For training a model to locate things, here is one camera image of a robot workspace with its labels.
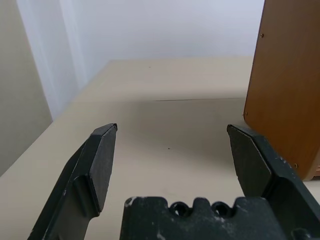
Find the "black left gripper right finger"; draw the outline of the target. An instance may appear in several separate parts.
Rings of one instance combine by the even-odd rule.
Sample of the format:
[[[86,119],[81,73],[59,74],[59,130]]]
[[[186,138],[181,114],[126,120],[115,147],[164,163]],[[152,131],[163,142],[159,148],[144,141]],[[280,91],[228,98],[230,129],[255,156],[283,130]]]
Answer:
[[[258,217],[262,235],[279,240],[318,240],[320,205],[293,167],[263,136],[229,124],[232,158],[237,179]]]

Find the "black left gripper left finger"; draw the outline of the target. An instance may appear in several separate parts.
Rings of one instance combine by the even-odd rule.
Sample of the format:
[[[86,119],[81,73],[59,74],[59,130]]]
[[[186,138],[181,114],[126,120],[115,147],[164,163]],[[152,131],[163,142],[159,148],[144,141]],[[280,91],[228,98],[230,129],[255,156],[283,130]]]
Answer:
[[[30,240],[83,240],[104,209],[118,126],[96,128],[65,164],[30,235]]]

